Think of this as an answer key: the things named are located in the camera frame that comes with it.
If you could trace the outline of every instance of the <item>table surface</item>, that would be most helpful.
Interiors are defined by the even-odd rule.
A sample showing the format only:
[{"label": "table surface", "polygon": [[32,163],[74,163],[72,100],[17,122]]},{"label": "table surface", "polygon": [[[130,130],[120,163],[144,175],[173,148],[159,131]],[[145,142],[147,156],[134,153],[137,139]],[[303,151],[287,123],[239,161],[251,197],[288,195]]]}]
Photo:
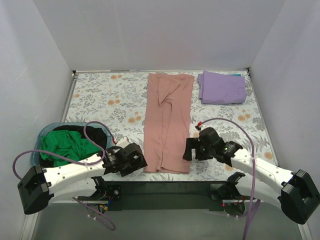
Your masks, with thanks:
[{"label": "table surface", "polygon": [[[66,115],[67,122],[100,121],[116,139],[127,136],[143,150],[144,123],[150,72],[80,73]],[[167,74],[189,74],[195,77],[190,111],[190,136],[196,137],[195,125],[210,118],[226,118],[238,123],[251,136],[255,155],[277,165],[273,148],[258,107],[252,83],[246,71],[220,71],[220,74],[241,74],[245,77],[247,98],[243,104],[212,105],[199,100],[198,74],[202,71],[166,71]],[[250,142],[236,126],[216,120],[208,122],[225,141],[235,141],[250,150]],[[106,181],[224,181],[237,170],[215,159],[192,160],[189,174],[144,173],[142,169],[125,177],[119,173],[103,176]]]}]

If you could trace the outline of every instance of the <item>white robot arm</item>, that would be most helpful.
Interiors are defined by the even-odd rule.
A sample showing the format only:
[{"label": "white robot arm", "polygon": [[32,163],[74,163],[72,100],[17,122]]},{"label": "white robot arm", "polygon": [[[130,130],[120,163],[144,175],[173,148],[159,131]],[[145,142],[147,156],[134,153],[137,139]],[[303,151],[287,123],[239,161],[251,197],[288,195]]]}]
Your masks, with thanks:
[{"label": "white robot arm", "polygon": [[37,213],[49,203],[59,200],[99,195],[99,188],[105,187],[99,177],[117,172],[124,177],[147,166],[141,148],[129,143],[126,137],[106,152],[105,158],[93,165],[87,164],[97,162],[101,158],[99,154],[81,160],[85,165],[70,163],[52,168],[31,167],[18,184],[24,213]]},{"label": "white robot arm", "polygon": [[[200,131],[199,137],[187,138],[183,158],[208,160],[216,158],[220,163],[244,171],[236,172],[214,191],[217,199],[232,199],[238,196],[250,196],[252,189],[253,159],[251,154],[236,142],[224,140],[212,128]],[[254,198],[266,201],[284,212],[298,224],[305,224],[320,204],[320,194],[310,175],[299,170],[293,172],[274,166],[260,158],[255,158]]]}]

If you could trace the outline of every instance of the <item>white wall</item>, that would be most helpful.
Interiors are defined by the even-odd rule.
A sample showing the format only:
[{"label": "white wall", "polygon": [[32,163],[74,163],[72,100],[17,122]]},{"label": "white wall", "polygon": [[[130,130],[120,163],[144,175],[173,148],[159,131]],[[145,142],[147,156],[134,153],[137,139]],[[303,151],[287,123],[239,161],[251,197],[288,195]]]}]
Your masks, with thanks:
[{"label": "white wall", "polygon": [[72,70],[242,69],[285,0],[33,0]]},{"label": "white wall", "polygon": [[[320,189],[320,2],[287,0],[251,73],[254,89],[284,168],[303,169]],[[308,221],[320,239],[320,208]]]},{"label": "white wall", "polygon": [[[59,121],[72,74],[32,0],[0,0],[0,73],[0,239],[17,240],[25,215],[12,162]],[[20,159],[20,175],[29,164]]]}]

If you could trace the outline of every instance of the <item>pink pants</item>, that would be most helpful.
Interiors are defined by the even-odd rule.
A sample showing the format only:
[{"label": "pink pants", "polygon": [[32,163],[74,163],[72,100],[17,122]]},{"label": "pink pants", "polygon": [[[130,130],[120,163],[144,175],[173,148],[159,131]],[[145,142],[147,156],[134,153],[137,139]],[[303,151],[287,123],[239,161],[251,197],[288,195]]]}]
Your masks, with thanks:
[{"label": "pink pants", "polygon": [[147,173],[189,173],[184,160],[189,137],[194,76],[149,74],[144,122],[144,157]]}]

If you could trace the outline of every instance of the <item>folded purple cloth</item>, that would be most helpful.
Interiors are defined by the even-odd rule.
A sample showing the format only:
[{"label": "folded purple cloth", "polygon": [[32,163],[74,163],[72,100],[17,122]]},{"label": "folded purple cloth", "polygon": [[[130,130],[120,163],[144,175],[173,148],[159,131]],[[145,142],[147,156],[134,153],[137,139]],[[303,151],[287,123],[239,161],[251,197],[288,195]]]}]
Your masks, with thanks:
[{"label": "folded purple cloth", "polygon": [[246,101],[245,77],[204,71],[198,75],[203,104],[240,104]]}]

